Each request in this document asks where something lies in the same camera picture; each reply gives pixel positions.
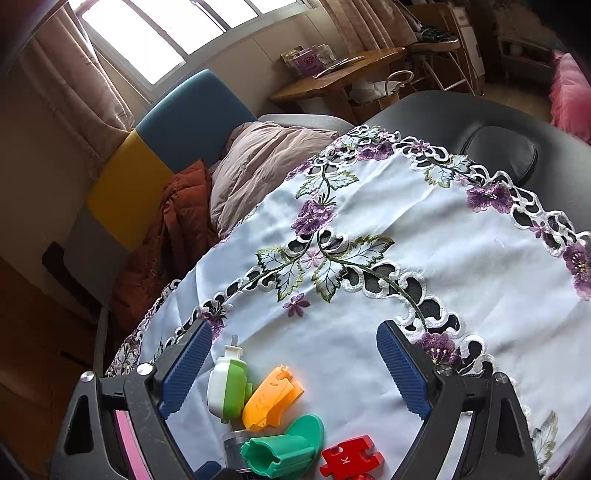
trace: yellow cushion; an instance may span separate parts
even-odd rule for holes
[[[133,130],[107,162],[86,203],[95,219],[132,252],[154,220],[172,175]]]

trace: green and white plastic toy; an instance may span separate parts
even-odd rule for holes
[[[252,384],[246,381],[246,362],[241,360],[242,348],[236,346],[238,337],[226,345],[224,356],[216,361],[207,385],[207,407],[222,423],[240,417],[252,395]]]

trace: embroidered tablecloth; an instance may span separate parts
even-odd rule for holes
[[[421,426],[376,348],[378,325],[393,319],[435,363],[511,377],[548,475],[589,423],[588,237],[504,172],[357,127],[292,171],[166,289],[111,373],[153,361],[205,318],[213,358],[236,334],[255,384],[279,364],[302,383],[283,425],[316,414],[325,446],[370,435],[387,479]],[[167,420],[194,469],[223,463],[228,426],[204,403],[212,367],[210,358]],[[440,478],[453,475],[469,421],[462,416]],[[317,468],[306,477],[322,478]]]

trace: purple embroidered flower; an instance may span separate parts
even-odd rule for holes
[[[566,247],[562,256],[566,262],[566,268],[575,276],[589,274],[589,253],[584,245],[578,242]]]
[[[289,311],[287,312],[288,317],[293,317],[294,313],[297,313],[298,317],[303,317],[304,310],[302,310],[302,309],[305,309],[306,307],[309,307],[309,306],[310,306],[310,302],[308,300],[304,300],[303,293],[300,293],[300,294],[290,298],[290,301],[283,304],[283,308],[285,308],[286,310],[289,309]]]
[[[460,349],[446,333],[440,335],[439,333],[425,332],[414,344],[425,350],[436,365],[449,364],[456,367],[462,360]]]
[[[394,153],[390,142],[381,142],[377,147],[366,147],[357,154],[358,160],[386,160]]]
[[[291,227],[297,235],[311,235],[325,227],[334,216],[334,206],[320,205],[315,200],[306,200]]]
[[[544,238],[545,238],[546,235],[548,234],[548,226],[546,225],[545,222],[540,222],[540,224],[538,225],[537,222],[532,221],[531,226],[529,227],[529,231],[535,232],[536,238],[541,238],[542,235],[544,235]]]
[[[464,175],[456,175],[455,180],[463,187],[467,187],[468,185],[470,185],[470,180],[468,180],[468,178]]]
[[[303,164],[298,165],[291,172],[289,172],[287,174],[287,177],[285,177],[285,179],[286,180],[291,180],[291,179],[295,178],[298,173],[305,173],[311,167],[312,167],[312,161],[311,160],[306,160]]]
[[[589,276],[585,278],[575,278],[574,289],[577,291],[577,295],[583,300],[591,299],[591,279]]]
[[[423,140],[415,140],[410,146],[413,150],[417,150],[419,152],[426,152],[427,150],[431,149],[431,144]]]
[[[213,340],[217,340],[219,336],[222,334],[222,330],[224,328],[224,315],[213,314],[210,312],[201,312],[203,319],[209,322],[209,325],[212,326],[213,332]]]
[[[591,299],[591,262],[587,249],[578,242],[572,243],[566,247],[562,258],[574,277],[574,288],[579,297]]]
[[[310,193],[310,198],[318,203],[320,200],[322,200],[323,195],[324,194],[322,193],[322,190],[317,189]]]
[[[472,187],[467,193],[468,205],[475,212],[486,210],[492,205],[499,213],[509,213],[513,206],[511,192],[503,183]]]
[[[320,264],[322,263],[324,255],[322,254],[322,252],[320,250],[317,250],[315,248],[310,248],[306,252],[306,257],[307,258],[303,258],[301,260],[301,262],[304,264],[304,266],[306,268],[310,268],[312,266],[318,268],[320,266]]]

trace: metal screw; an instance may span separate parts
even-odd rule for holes
[[[453,373],[453,368],[447,364],[440,364],[437,366],[437,373],[444,377],[449,377]]]
[[[511,381],[503,372],[496,372],[493,377],[495,377],[495,380],[499,383],[509,383]]]
[[[88,372],[84,372],[80,376],[80,380],[82,380],[84,383],[87,383],[87,382],[91,381],[94,377],[95,377],[95,373],[91,370],[88,370]]]
[[[154,370],[154,366],[152,364],[141,364],[135,369],[135,371],[140,375],[149,375],[152,373],[152,370]]]

